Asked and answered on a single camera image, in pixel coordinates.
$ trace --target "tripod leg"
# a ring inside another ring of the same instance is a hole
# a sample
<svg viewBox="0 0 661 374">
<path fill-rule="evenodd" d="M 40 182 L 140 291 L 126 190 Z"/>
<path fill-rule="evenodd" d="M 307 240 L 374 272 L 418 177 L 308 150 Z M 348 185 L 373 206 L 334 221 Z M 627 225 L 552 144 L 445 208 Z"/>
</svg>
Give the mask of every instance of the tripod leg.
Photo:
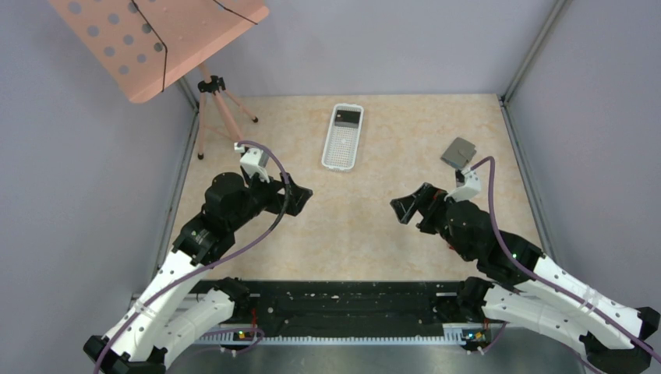
<svg viewBox="0 0 661 374">
<path fill-rule="evenodd" d="M 204 78 L 204 82 L 210 83 L 211 74 L 209 73 L 209 69 L 207 68 L 207 66 L 204 65 L 204 63 L 201 63 L 198 65 L 198 67 L 202 72 L 202 77 Z M 221 113 L 221 117 L 223 118 L 223 122 L 225 122 L 225 127 L 227 127 L 230 138 L 232 138 L 232 140 L 235 142 L 238 142 L 239 140 L 243 140 L 243 134 L 241 133 L 239 127 L 236 125 L 236 121 L 234 120 L 234 117 L 232 117 L 232 113 L 229 111 L 227 104 L 223 101 L 223 98 L 221 97 L 221 93 L 213 92 L 212 94 L 213 94 L 214 103 L 216 104 L 218 111 Z"/>
<path fill-rule="evenodd" d="M 207 129 L 207 123 L 204 119 L 206 116 L 207 94 L 200 93 L 200 129 L 197 131 L 197 158 L 202 160 L 204 158 L 204 132 Z"/>
<path fill-rule="evenodd" d="M 253 114 L 248 108 L 246 108 L 246 106 L 243 105 L 243 103 L 239 100 L 238 97 L 234 96 L 234 94 L 231 93 L 231 92 L 229 92 L 229 90 L 227 90 L 227 89 L 225 89 L 224 92 L 229 96 L 230 99 L 232 99 L 232 101 L 235 102 L 235 104 L 237 104 L 237 105 L 239 106 L 239 109 L 240 109 L 243 113 L 246 113 L 246 114 L 248 115 L 248 117 L 250 117 L 250 119 L 253 120 L 253 122 L 257 123 L 257 122 L 259 121 L 259 119 L 257 118 L 257 116 L 254 115 L 254 114 Z"/>
<path fill-rule="evenodd" d="M 224 102 L 220 92 L 214 92 L 214 102 L 216 103 L 216 107 L 223 117 L 225 127 L 228 129 L 229 136 L 232 138 L 232 141 L 238 142 L 239 140 L 243 140 L 243 134 L 241 133 L 239 127 L 236 125 L 236 121 L 234 120 L 232 113 L 229 111 L 227 104 Z"/>
</svg>

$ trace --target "tripod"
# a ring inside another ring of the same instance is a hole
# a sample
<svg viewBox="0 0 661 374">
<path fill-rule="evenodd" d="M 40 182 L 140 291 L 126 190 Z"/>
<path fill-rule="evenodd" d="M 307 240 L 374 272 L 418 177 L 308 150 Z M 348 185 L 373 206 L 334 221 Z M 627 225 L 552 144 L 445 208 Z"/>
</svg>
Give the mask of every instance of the tripod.
<svg viewBox="0 0 661 374">
<path fill-rule="evenodd" d="M 253 122 L 257 123 L 259 119 L 250 110 L 248 110 L 248 108 L 246 108 L 243 103 L 227 89 L 227 87 L 225 87 L 225 82 L 222 77 L 212 76 L 204 63 L 199 64 L 198 68 L 200 68 L 202 77 L 204 78 L 203 81 L 197 84 L 197 89 L 200 91 L 200 130 L 197 134 L 197 158 L 202 160 L 204 158 L 204 135 L 208 129 L 217 133 L 218 135 L 229 138 L 232 142 L 243 140 L 241 129 L 239 129 L 239 127 L 236 125 L 236 121 L 234 120 L 232 113 L 229 111 L 227 104 L 224 102 L 223 97 L 221 96 L 221 90 L 226 95 L 228 95 L 228 97 L 239 106 L 239 110 L 241 110 L 243 113 L 246 113 L 246 115 L 248 115 L 248 117 L 250 117 Z M 204 109 L 207 105 L 206 93 L 211 94 L 211 97 L 216 104 L 216 108 L 221 113 L 223 122 L 225 122 L 225 127 L 229 132 L 229 136 L 225 135 L 214 127 L 207 126 L 204 118 Z"/>
</svg>

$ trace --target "pink board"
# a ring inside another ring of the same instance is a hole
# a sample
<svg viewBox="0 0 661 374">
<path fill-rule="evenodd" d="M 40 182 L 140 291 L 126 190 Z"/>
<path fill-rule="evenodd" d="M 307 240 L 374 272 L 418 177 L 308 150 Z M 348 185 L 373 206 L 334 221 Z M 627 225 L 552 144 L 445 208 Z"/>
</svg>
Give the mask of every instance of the pink board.
<svg viewBox="0 0 661 374">
<path fill-rule="evenodd" d="M 133 103 L 156 96 L 163 83 L 174 83 L 254 26 L 213 0 L 135 0 L 140 11 L 130 0 L 49 1 Z M 219 2 L 255 23 L 269 13 L 263 0 Z M 158 37 L 168 49 L 165 80 Z"/>
</svg>

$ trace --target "cable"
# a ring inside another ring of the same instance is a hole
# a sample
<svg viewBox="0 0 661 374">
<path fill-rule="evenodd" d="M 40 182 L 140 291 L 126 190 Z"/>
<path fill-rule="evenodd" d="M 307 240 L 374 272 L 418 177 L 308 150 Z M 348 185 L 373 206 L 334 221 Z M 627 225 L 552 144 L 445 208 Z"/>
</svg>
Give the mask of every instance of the cable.
<svg viewBox="0 0 661 374">
<path fill-rule="evenodd" d="M 633 341 L 634 344 L 638 345 L 640 348 L 642 348 L 645 352 L 649 353 L 657 362 L 661 363 L 661 356 L 659 356 L 658 353 L 654 352 L 654 350 L 649 347 L 644 341 L 638 339 L 634 334 L 630 333 L 622 327 L 615 319 L 610 318 L 606 313 L 604 313 L 601 309 L 596 308 L 595 305 L 592 305 L 591 303 L 587 302 L 584 300 L 584 298 L 574 295 L 571 293 L 569 290 L 566 288 L 563 288 L 550 280 L 546 280 L 539 275 L 535 274 L 531 270 L 529 270 L 527 267 L 521 265 L 513 256 L 512 252 L 510 252 L 510 249 L 507 247 L 507 244 L 505 244 L 505 241 L 503 240 L 503 235 L 500 234 L 500 230 L 498 229 L 498 223 L 496 222 L 496 211 L 493 208 L 493 182 L 495 179 L 495 174 L 496 174 L 496 160 L 493 159 L 493 156 L 488 156 L 485 157 L 483 160 L 478 162 L 477 164 L 473 165 L 471 167 L 471 170 L 475 170 L 482 166 L 482 164 L 486 163 L 487 161 L 490 162 L 490 167 L 489 167 L 489 217 L 491 219 L 491 228 L 493 229 L 493 233 L 496 235 L 496 240 L 498 241 L 498 244 L 500 245 L 500 249 L 503 250 L 503 253 L 507 258 L 512 262 L 517 269 L 519 269 L 522 273 L 527 275 L 528 277 L 542 282 L 542 284 L 545 284 L 548 287 L 551 287 L 553 290 L 561 292 L 563 295 L 575 300 L 577 303 L 585 305 L 587 309 L 594 309 L 594 313 L 597 316 L 600 316 L 603 318 L 606 323 L 609 323 L 610 325 L 613 325 L 618 331 L 620 331 L 624 336 L 626 336 L 629 340 Z"/>
<path fill-rule="evenodd" d="M 229 350 L 229 349 L 226 350 L 226 349 L 223 349 L 223 347 L 208 347 L 208 348 L 199 349 L 199 350 L 191 353 L 190 355 L 183 356 L 180 359 L 178 359 L 177 361 L 173 362 L 172 365 L 170 366 L 170 368 L 168 369 L 168 371 L 172 370 L 172 368 L 174 368 L 176 366 L 181 365 L 184 362 L 187 362 L 191 358 L 193 358 L 197 355 L 200 355 L 202 353 L 205 353 L 205 352 L 211 352 L 211 351 L 220 352 L 220 353 L 230 353 L 230 352 L 232 352 L 233 355 L 240 355 L 242 353 L 246 353 L 247 351 L 250 351 L 250 350 L 254 349 L 255 346 L 257 346 L 257 344 L 259 342 L 261 342 L 262 339 L 264 339 L 264 331 L 262 329 L 259 329 L 259 328 L 256 328 L 256 327 L 246 327 L 246 328 L 212 331 L 210 333 L 205 333 L 202 336 L 203 337 L 212 337 L 213 335 L 219 335 L 221 333 L 238 333 L 239 331 L 243 331 L 243 332 L 253 331 L 254 333 L 258 333 L 260 336 L 257 338 L 257 340 L 253 340 L 253 343 L 251 345 L 249 345 L 248 347 L 243 348 L 242 350 L 239 350 L 239 351 L 234 351 L 234 350 Z"/>
<path fill-rule="evenodd" d="M 597 369 L 596 367 L 592 366 L 591 363 L 584 360 L 583 357 L 581 357 L 581 355 L 577 351 L 574 351 L 573 349 L 571 349 L 570 346 L 568 346 L 566 344 L 562 344 L 562 345 L 566 349 L 568 349 L 574 356 L 576 356 L 576 358 L 581 362 L 581 364 L 583 364 L 584 367 L 588 368 L 588 370 L 590 370 L 591 372 L 594 372 L 595 374 L 603 374 L 603 372 L 601 370 Z"/>
<path fill-rule="evenodd" d="M 239 16 L 239 17 L 245 19 L 246 21 L 252 23 L 253 25 L 257 25 L 257 22 L 251 20 L 250 18 L 246 18 L 245 16 L 242 16 L 242 15 L 238 14 L 237 12 L 231 10 L 230 8 L 226 7 L 225 5 L 222 5 L 220 2 L 218 2 L 216 0 L 211 0 L 211 1 L 218 4 L 218 6 L 220 6 L 223 10 L 226 10 L 226 11 L 230 12 L 231 14 L 233 14 L 235 16 Z"/>
<path fill-rule="evenodd" d="M 154 27 L 151 26 L 151 23 L 147 20 L 147 18 L 143 14 L 143 11 L 140 10 L 140 7 L 136 4 L 136 0 L 131 0 L 131 4 L 133 4 L 133 7 L 136 9 L 136 11 L 138 11 L 138 13 L 140 13 L 140 16 L 143 17 L 144 21 L 147 23 L 149 28 L 154 32 L 154 34 L 156 35 L 158 40 L 161 42 L 161 44 L 163 44 L 163 49 L 165 50 L 165 60 L 163 62 L 163 86 L 161 88 L 161 92 L 163 92 L 163 91 L 165 91 L 165 73 L 168 71 L 168 46 L 165 44 L 163 39 L 161 39 L 161 35 L 158 35 L 158 33 L 156 32 L 156 29 L 154 29 Z"/>
<path fill-rule="evenodd" d="M 280 162 L 280 160 L 278 160 L 278 158 L 275 157 L 273 152 L 271 152 L 266 146 L 263 146 L 259 143 L 252 142 L 250 140 L 242 140 L 242 141 L 238 142 L 237 145 L 239 145 L 239 146 L 241 146 L 241 145 L 250 145 L 250 146 L 254 146 L 256 148 L 261 149 L 264 153 L 266 153 L 270 158 L 273 159 L 273 161 L 277 165 L 277 168 L 280 169 L 280 173 L 281 173 L 281 176 L 282 176 L 282 181 L 285 183 L 285 201 L 282 204 L 282 209 L 280 210 L 280 213 L 278 213 L 277 217 L 275 217 L 275 221 L 273 222 L 273 224 L 262 235 L 260 235 L 257 239 L 253 240 L 252 242 L 250 242 L 248 245 L 241 248 L 240 250 L 238 250 L 236 252 L 233 252 L 229 256 L 223 257 L 223 258 L 219 259 L 218 261 L 216 261 L 214 263 L 210 263 L 209 265 L 200 267 L 199 269 L 195 269 L 195 270 L 191 271 L 190 273 L 184 275 L 183 277 L 180 277 L 179 279 L 177 279 L 174 282 L 170 283 L 169 285 L 165 286 L 159 292 L 155 293 L 152 297 L 148 298 L 144 302 L 145 307 L 151 305 L 154 301 L 156 301 L 156 299 L 160 298 L 163 294 L 170 291 L 172 288 L 180 285 L 181 283 L 187 281 L 188 279 L 190 279 L 192 277 L 195 277 L 197 274 L 203 273 L 204 271 L 212 269 L 212 268 L 214 268 L 214 267 L 216 267 L 216 266 L 218 266 L 222 263 L 226 263 L 230 259 L 233 259 L 236 256 L 241 255 L 242 253 L 244 253 L 248 249 L 251 249 L 252 247 L 257 245 L 259 242 L 264 240 L 264 238 L 266 238 L 275 229 L 277 224 L 280 223 L 280 221 L 282 220 L 282 217 L 285 215 L 285 212 L 287 211 L 287 205 L 289 204 L 289 196 L 291 195 L 291 193 L 290 193 L 291 192 L 291 186 L 289 185 L 289 176 L 287 175 L 287 171 L 285 170 L 285 167 L 282 166 L 282 163 Z M 131 323 L 133 323 L 133 321 L 135 321 L 136 318 L 138 318 L 138 315 L 139 315 L 138 312 L 134 312 L 124 322 L 124 324 L 119 327 L 119 330 L 117 330 L 117 333 L 115 333 L 115 335 L 112 338 L 110 338 L 110 340 L 106 343 L 103 350 L 101 350 L 101 353 L 99 354 L 99 357 L 97 358 L 97 361 L 94 363 L 94 371 L 92 372 L 93 374 L 99 374 L 99 372 L 101 370 L 101 363 L 103 362 L 103 360 L 105 358 L 105 355 L 108 353 L 108 351 L 110 350 L 112 345 L 115 344 L 115 342 L 119 339 L 119 337 L 124 333 L 124 331 L 126 331 L 126 329 L 129 328 L 129 326 L 131 326 Z"/>
<path fill-rule="evenodd" d="M 491 340 L 491 343 L 489 343 L 489 345 L 487 345 L 482 349 L 483 355 L 486 355 L 488 351 L 491 351 L 493 345 L 502 338 L 503 333 L 505 332 L 505 326 L 507 326 L 507 322 L 503 323 L 503 326 L 501 326 L 500 329 L 498 329 L 498 332 L 496 333 L 496 336 Z"/>
</svg>

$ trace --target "beige marble surface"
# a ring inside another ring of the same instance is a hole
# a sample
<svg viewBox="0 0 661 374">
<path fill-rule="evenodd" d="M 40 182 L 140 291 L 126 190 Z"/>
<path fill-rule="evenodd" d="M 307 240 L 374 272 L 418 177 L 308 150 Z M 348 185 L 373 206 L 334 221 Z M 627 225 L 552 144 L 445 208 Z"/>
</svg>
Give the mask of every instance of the beige marble surface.
<svg viewBox="0 0 661 374">
<path fill-rule="evenodd" d="M 332 109 L 342 102 L 365 108 L 358 157 L 349 173 L 321 165 Z M 210 278 L 413 281 L 478 275 L 475 263 L 462 261 L 440 236 L 415 229 L 419 214 L 409 225 L 399 224 L 389 205 L 423 182 L 454 188 L 454 170 L 440 155 L 456 136 L 476 144 L 474 161 L 496 158 L 495 204 L 501 229 L 539 245 L 494 95 L 249 97 L 245 104 L 260 118 L 253 124 L 236 114 L 245 137 L 270 147 L 314 196 L 298 217 L 285 216 L 260 245 L 212 270 Z M 207 118 L 224 130 L 214 107 L 207 107 Z M 487 169 L 479 169 L 484 192 L 473 200 L 483 210 Z M 277 175 L 273 162 L 268 170 Z M 211 134 L 204 160 L 191 160 L 173 240 L 199 211 L 213 177 L 224 171 L 239 172 L 239 156 L 228 139 Z M 237 232 L 231 251 L 261 234 L 274 217 L 262 213 L 249 222 Z"/>
</svg>

